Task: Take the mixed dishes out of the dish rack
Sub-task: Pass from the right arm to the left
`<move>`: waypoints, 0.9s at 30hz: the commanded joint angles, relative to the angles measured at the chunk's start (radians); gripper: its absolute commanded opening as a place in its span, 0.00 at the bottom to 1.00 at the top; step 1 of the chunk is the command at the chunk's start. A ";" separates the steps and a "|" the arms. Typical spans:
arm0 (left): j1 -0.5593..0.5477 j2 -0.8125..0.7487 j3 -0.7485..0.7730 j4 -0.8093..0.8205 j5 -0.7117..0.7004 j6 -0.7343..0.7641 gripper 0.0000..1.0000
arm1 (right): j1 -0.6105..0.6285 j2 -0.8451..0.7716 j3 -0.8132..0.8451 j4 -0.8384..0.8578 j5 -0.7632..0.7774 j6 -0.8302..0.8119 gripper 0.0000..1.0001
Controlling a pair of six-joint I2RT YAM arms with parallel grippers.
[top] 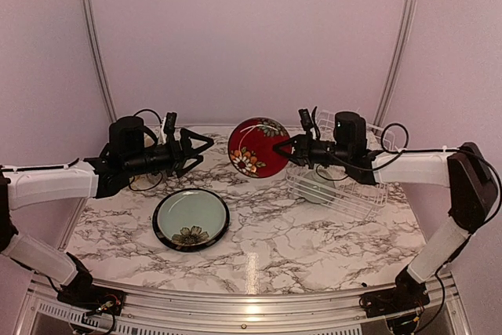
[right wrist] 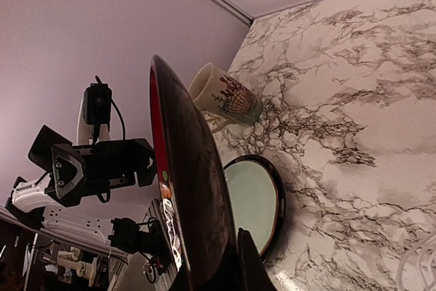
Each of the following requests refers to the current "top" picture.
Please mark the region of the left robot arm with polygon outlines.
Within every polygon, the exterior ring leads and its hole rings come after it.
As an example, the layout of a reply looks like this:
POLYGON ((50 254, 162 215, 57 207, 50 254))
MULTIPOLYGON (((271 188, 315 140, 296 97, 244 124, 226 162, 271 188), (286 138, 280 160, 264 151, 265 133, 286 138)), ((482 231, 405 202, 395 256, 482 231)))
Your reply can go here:
POLYGON ((110 124, 109 139, 95 158, 76 159, 51 166, 1 169, 1 254, 60 285, 58 298, 91 308, 100 287, 75 256, 19 233, 11 212, 26 206, 69 198, 109 198, 129 186, 133 177, 164 173, 182 177, 203 160, 213 146, 210 137, 176 128, 176 113, 161 120, 160 133, 149 129, 138 115, 110 124))

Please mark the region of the green bowl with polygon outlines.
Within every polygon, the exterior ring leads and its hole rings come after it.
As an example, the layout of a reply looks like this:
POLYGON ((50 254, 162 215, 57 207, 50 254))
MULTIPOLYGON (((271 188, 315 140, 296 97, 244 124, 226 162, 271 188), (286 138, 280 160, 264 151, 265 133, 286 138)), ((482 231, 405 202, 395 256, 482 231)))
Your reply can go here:
POLYGON ((298 181, 297 193, 314 204, 327 204, 334 197, 334 181, 326 169, 309 170, 298 181))

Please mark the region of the beige patterned mug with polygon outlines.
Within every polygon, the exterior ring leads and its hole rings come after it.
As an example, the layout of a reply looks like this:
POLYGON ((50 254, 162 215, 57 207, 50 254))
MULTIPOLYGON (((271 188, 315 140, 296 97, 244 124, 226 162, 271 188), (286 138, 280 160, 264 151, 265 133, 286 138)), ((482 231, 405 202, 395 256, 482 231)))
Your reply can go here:
POLYGON ((133 173, 129 188, 137 192, 152 190, 162 179, 154 167, 154 152, 158 146, 157 139, 144 134, 140 146, 141 149, 128 159, 129 169, 133 173))

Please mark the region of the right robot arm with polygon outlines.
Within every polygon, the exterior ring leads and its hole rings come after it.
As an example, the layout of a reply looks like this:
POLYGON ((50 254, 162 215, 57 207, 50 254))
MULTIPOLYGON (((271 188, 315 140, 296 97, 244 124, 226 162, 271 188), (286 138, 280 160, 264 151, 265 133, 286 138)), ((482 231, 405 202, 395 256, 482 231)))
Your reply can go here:
POLYGON ((340 166, 363 185, 417 184, 449 190, 447 217, 425 246, 396 276, 390 289, 361 297, 368 315, 404 311, 428 304, 426 282, 452 263, 475 233, 501 207, 501 178, 474 142, 459 147, 398 150, 367 145, 366 120, 353 111, 334 116, 333 140, 323 140, 314 116, 299 111, 303 133, 273 149, 297 166, 340 166))

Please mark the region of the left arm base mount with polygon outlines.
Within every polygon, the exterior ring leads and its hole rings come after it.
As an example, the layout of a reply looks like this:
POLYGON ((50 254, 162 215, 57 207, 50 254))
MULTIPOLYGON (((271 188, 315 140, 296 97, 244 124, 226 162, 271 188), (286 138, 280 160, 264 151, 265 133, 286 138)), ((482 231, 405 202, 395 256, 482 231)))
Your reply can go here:
POLYGON ((57 300, 71 306, 83 308, 86 315, 101 313, 119 316, 126 298, 124 291, 103 286, 91 285, 85 288, 63 288, 57 294, 57 300))

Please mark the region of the red patterned plate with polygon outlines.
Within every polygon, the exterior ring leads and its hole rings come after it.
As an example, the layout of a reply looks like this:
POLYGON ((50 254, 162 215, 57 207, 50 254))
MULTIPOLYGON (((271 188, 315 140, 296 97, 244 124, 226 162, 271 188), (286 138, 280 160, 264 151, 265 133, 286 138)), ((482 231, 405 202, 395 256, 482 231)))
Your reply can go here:
POLYGON ((249 178, 268 178, 280 173, 289 160, 273 150, 287 141, 286 128, 271 118, 250 118, 231 133, 227 153, 233 167, 249 178))

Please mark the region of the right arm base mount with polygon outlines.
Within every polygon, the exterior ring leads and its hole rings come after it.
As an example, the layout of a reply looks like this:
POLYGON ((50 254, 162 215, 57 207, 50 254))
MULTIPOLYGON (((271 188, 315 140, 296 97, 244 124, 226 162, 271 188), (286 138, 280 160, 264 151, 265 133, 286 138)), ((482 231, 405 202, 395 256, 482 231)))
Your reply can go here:
POLYGON ((367 318, 375 318, 424 308, 430 302, 427 290, 410 293, 395 287, 364 293, 360 296, 359 306, 365 311, 367 318))

